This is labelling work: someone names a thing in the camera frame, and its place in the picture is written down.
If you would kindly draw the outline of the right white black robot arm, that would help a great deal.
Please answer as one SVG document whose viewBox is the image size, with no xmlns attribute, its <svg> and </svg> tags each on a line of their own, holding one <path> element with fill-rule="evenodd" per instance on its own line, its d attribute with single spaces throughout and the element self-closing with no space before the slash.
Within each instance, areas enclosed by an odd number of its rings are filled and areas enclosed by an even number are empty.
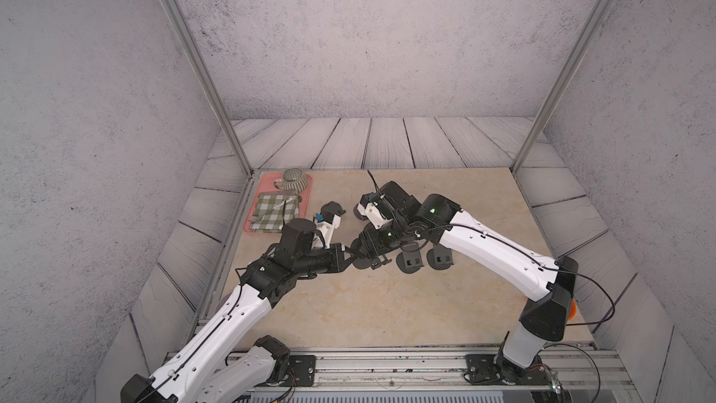
<svg viewBox="0 0 716 403">
<path fill-rule="evenodd" d="M 458 203 L 431 194 L 418 201 L 390 181 L 363 195 L 354 213 L 367 225 L 352 243 L 358 264 L 376 269 L 388 254 L 420 240 L 490 269 L 526 297 L 496 364 L 529 369 L 548 343 L 562 341 L 574 307 L 578 264 L 537 254 L 479 222 Z"/>
</svg>

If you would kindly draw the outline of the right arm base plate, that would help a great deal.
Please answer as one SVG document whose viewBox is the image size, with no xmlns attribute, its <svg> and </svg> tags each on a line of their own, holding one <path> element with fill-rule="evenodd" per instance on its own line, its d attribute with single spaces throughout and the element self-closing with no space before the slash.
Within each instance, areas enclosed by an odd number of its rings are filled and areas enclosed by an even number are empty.
<svg viewBox="0 0 716 403">
<path fill-rule="evenodd" d="M 464 379 L 473 385 L 548 385 L 551 384 L 549 372 L 540 356 L 533 363 L 522 368 L 499 354 L 468 354 L 465 357 L 466 372 Z"/>
</svg>

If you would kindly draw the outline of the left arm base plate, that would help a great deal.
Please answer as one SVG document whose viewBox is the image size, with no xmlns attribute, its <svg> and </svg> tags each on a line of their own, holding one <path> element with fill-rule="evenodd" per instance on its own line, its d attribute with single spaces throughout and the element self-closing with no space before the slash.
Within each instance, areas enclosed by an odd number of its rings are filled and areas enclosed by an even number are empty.
<svg viewBox="0 0 716 403">
<path fill-rule="evenodd" d="M 317 357 L 312 354 L 291 354 L 280 359 L 270 373 L 268 382 L 258 387 L 313 387 Z"/>
</svg>

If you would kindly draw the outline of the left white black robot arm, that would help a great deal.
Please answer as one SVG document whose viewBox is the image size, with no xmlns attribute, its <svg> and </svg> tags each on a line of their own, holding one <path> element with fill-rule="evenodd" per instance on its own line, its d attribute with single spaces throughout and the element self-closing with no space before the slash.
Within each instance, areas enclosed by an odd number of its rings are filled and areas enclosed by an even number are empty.
<svg viewBox="0 0 716 403">
<path fill-rule="evenodd" d="M 250 263 L 226 302 L 171 360 L 150 377 L 134 375 L 120 391 L 123 402 L 233 402 L 261 385 L 291 384 L 291 350 L 267 335 L 227 365 L 238 342 L 299 280 L 344 272 L 354 258 L 332 243 L 339 216 L 296 218 L 279 242 Z"/>
</svg>

